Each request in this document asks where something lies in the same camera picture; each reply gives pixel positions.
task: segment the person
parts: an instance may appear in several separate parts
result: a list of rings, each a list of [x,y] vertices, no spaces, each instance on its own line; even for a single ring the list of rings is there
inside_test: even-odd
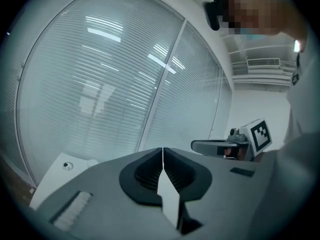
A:
[[[320,130],[320,59],[319,43],[311,26],[292,0],[214,0],[203,8],[209,26],[220,26],[248,40],[285,33],[299,43],[296,70],[292,74],[287,100],[290,113],[284,144],[304,133]],[[225,156],[231,153],[224,151]],[[239,149],[239,160],[245,150]],[[259,162],[263,153],[255,158]]]

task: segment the horizontal blinds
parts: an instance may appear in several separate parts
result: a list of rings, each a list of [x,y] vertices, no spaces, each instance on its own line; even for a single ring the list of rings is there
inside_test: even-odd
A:
[[[208,139],[217,109],[220,72],[215,59],[187,23],[148,130],[144,149],[190,151],[191,141]]]
[[[19,130],[39,181],[61,152],[106,161],[135,152],[183,23],[153,0],[76,0],[23,72]]]
[[[225,73],[223,73],[218,108],[216,111],[213,127],[209,136],[210,140],[223,139],[226,130],[230,130],[226,129],[226,127],[231,109],[231,101],[232,91],[229,82],[225,76]]]
[[[28,42],[28,38],[4,36],[0,50],[0,155],[6,156],[22,173],[28,174],[19,150],[16,136],[15,107],[19,84],[18,76],[22,70],[21,57],[25,52],[24,45],[17,42]]]

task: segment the face mask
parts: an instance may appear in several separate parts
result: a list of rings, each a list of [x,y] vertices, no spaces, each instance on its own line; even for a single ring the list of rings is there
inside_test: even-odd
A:
[[[241,28],[240,35],[243,40],[247,41],[257,41],[266,38],[266,35],[263,34],[253,34],[252,29],[249,28]]]
[[[264,34],[252,34],[252,30],[249,28],[241,28],[240,35],[242,38],[244,37],[247,41],[257,41],[267,37]]]

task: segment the ceiling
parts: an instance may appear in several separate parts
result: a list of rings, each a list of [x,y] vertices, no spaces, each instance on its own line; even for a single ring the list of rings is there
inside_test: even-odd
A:
[[[193,1],[201,6],[202,2],[213,0]],[[266,36],[260,40],[246,40],[243,36],[229,34],[227,29],[220,29],[219,33],[229,52],[233,75],[248,74],[248,59],[279,58],[281,66],[295,67],[297,53],[294,52],[294,40],[284,33],[275,36]],[[274,82],[270,82],[262,85],[275,84]]]

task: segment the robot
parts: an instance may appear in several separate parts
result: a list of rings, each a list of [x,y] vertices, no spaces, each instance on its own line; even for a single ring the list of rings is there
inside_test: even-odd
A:
[[[317,182],[318,139],[319,133],[306,134],[252,162],[272,142],[259,119],[232,129],[227,140],[193,141],[200,153],[168,147],[133,153],[71,179],[38,207],[32,223],[48,238],[65,240],[268,238]],[[241,146],[245,160],[222,159],[222,148]],[[159,194],[164,172],[178,194],[175,223]],[[174,202],[169,194],[166,203]]]

